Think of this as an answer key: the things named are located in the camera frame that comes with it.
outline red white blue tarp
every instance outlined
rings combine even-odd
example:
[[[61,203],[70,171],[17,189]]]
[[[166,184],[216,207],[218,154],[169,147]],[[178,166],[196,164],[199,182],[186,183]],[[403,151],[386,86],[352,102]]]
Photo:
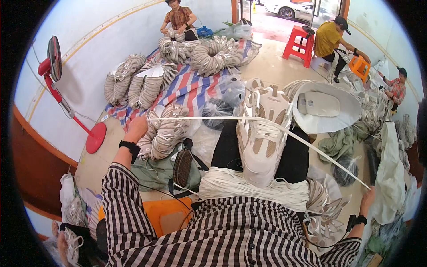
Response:
[[[240,48],[243,49],[243,58],[248,56],[248,51],[252,46],[251,41],[239,41]],[[164,59],[158,56],[158,50],[154,51],[149,57],[154,58],[157,63],[165,63]],[[171,103],[178,103],[186,106],[190,110],[189,117],[198,114],[198,111],[205,105],[210,98],[215,98],[224,93],[218,86],[221,77],[228,75],[227,69],[219,73],[203,78],[199,76],[196,70],[191,70],[190,65],[178,65],[178,75],[172,81],[169,87],[163,90],[157,99],[154,101],[151,109],[157,105],[167,106]],[[108,104],[105,111],[112,117],[120,120],[125,132],[128,130],[128,125],[136,116],[143,115],[147,110],[135,109],[129,106],[113,106]]]

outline electric fan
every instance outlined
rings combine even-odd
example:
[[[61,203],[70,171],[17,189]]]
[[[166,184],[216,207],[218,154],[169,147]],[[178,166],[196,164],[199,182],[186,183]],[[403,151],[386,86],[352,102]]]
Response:
[[[59,42],[56,36],[52,36],[52,38],[49,40],[49,45],[47,46],[47,59],[40,63],[38,67],[38,74],[44,77],[50,93],[62,107],[62,110],[66,116],[75,120],[77,124],[79,124],[80,127],[82,127],[89,134],[88,138],[86,139],[86,151],[89,154],[95,153],[101,147],[104,141],[105,133],[107,132],[107,126],[101,122],[96,124],[92,130],[89,130],[78,118],[76,118],[73,110],[62,97],[58,89],[56,89],[52,79],[57,82],[61,78],[62,74],[61,50],[59,49]]]

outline plaid shirt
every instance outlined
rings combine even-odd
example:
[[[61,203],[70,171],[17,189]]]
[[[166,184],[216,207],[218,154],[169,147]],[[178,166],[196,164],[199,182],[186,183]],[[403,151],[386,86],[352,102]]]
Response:
[[[190,15],[193,12],[189,7],[180,6],[178,10],[172,10],[166,14],[164,18],[164,23],[171,23],[173,29],[179,29],[182,25],[186,24],[190,20]]]
[[[112,163],[102,180],[107,266],[350,266],[360,238],[346,238],[318,257],[304,247],[294,211],[251,197],[206,200],[186,229],[157,237],[138,179]]]
[[[400,103],[402,103],[406,95],[406,85],[405,84],[400,85],[399,78],[389,81],[387,80],[386,77],[384,77],[383,80],[388,86],[392,87],[390,92],[394,95],[393,102],[400,105]]]

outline orange plastic stool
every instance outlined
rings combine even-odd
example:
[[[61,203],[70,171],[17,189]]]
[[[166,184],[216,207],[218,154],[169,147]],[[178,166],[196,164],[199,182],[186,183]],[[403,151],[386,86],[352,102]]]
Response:
[[[368,78],[369,69],[371,68],[371,64],[366,62],[362,56],[354,56],[350,63],[348,64],[350,67],[350,70],[353,71],[354,74],[356,74],[358,77],[362,79],[362,82],[365,83],[366,79]]]
[[[310,68],[311,51],[313,50],[314,36],[312,35],[307,39],[307,43],[305,46],[295,42],[295,38],[297,36],[301,36],[301,38],[306,38],[307,33],[302,29],[302,27],[294,26],[291,32],[291,36],[289,37],[288,43],[286,44],[282,57],[284,59],[288,59],[289,55],[297,56],[304,60],[304,67]],[[304,49],[304,53],[295,51],[293,49],[294,46]]]
[[[191,198],[183,197],[179,200],[191,208]],[[158,237],[178,231],[178,224],[189,223],[191,219],[191,214],[185,218],[190,211],[177,200],[146,201],[142,205]]]

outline black wrist band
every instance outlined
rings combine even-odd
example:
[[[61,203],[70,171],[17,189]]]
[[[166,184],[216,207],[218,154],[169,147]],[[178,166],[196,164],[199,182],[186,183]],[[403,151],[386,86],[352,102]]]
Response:
[[[137,146],[135,143],[131,143],[128,141],[120,141],[119,147],[129,148],[129,152],[132,154],[131,164],[134,164],[141,148],[139,148],[139,146]]]

